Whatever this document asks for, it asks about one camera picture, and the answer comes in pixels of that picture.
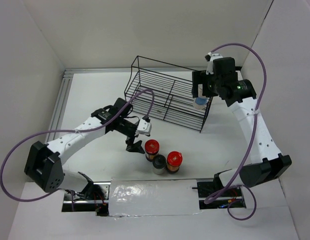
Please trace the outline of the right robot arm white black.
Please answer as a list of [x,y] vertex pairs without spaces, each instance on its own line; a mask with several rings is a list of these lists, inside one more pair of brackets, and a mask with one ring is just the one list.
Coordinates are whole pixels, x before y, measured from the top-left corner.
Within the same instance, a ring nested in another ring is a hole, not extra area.
[[192,72],[193,106],[202,110],[211,97],[220,97],[236,117],[248,143],[246,160],[238,168],[214,175],[213,190],[225,196],[231,186],[249,188],[280,177],[292,164],[275,144],[261,112],[257,109],[258,98],[248,79],[240,80],[232,57],[209,53],[205,57],[206,70]]

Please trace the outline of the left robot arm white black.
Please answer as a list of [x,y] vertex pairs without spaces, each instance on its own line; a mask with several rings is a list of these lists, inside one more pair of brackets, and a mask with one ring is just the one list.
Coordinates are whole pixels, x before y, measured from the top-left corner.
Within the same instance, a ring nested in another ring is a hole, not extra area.
[[112,131],[126,136],[126,151],[144,154],[142,142],[135,141],[135,138],[139,135],[150,135],[152,125],[148,116],[136,123],[127,120],[132,108],[131,104],[118,98],[114,105],[91,113],[74,132],[47,143],[35,142],[30,147],[24,173],[49,194],[56,190],[64,190],[87,200],[92,198],[94,193],[101,193],[102,189],[86,174],[68,171],[64,164],[87,144]]

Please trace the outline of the silver lid white bottle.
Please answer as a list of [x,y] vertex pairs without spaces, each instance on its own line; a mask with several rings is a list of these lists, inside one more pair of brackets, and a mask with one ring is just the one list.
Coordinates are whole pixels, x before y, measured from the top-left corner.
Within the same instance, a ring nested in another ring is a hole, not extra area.
[[203,110],[206,107],[208,97],[203,95],[203,85],[198,85],[198,96],[193,100],[193,107],[197,110]]

